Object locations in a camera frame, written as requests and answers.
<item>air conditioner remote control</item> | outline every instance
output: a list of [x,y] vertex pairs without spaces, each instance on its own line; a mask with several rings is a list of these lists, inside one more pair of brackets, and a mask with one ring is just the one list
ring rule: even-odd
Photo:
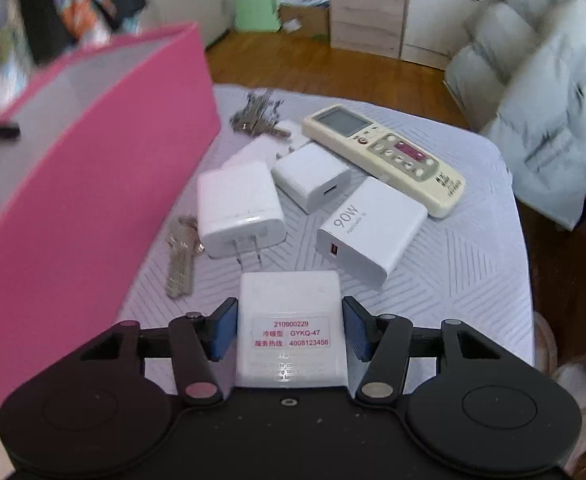
[[464,177],[401,134],[348,110],[324,108],[302,122],[310,139],[351,161],[385,184],[444,218],[464,192]]

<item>pink box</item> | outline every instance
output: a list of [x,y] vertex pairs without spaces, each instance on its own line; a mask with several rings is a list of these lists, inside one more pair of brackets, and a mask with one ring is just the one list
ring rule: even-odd
[[1,403],[112,324],[220,121],[195,24],[63,56],[0,119]]

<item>power adapter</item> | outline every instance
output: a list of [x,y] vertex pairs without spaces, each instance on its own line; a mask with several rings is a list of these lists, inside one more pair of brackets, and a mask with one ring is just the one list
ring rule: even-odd
[[426,219],[426,208],[369,176],[317,231],[316,249],[380,289]]
[[257,139],[252,140],[244,146],[239,152],[235,153],[223,165],[223,168],[230,166],[238,166],[246,164],[247,162],[254,162],[261,160],[266,162],[270,170],[276,162],[290,153],[299,150],[305,146],[311,139],[303,136],[302,125],[295,123],[295,121],[284,120],[276,124],[278,129],[290,132],[291,136],[288,139],[281,137],[274,137],[266,134],[260,135]]
[[242,275],[235,383],[348,385],[340,277],[334,270]]
[[275,184],[308,214],[335,200],[350,184],[350,168],[311,142],[277,161]]
[[209,256],[255,251],[286,238],[284,212],[264,162],[207,171],[198,178],[198,231]]

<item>wooden cabinet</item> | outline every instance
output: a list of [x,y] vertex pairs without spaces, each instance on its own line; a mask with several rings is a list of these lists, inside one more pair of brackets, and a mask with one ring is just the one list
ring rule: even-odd
[[481,0],[331,0],[331,45],[445,68]]
[[330,0],[330,44],[399,57],[406,0]]

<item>key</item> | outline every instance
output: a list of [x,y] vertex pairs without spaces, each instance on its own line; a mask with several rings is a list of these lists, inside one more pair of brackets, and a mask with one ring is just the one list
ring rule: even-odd
[[267,134],[278,139],[289,139],[291,133],[276,126],[279,123],[278,108],[282,101],[271,101],[272,94],[271,89],[266,90],[262,95],[250,92],[246,106],[231,118],[233,130],[249,137]]
[[204,251],[199,241],[198,222],[192,216],[178,216],[170,226],[166,241],[170,245],[166,294],[175,299],[193,292],[193,257]]

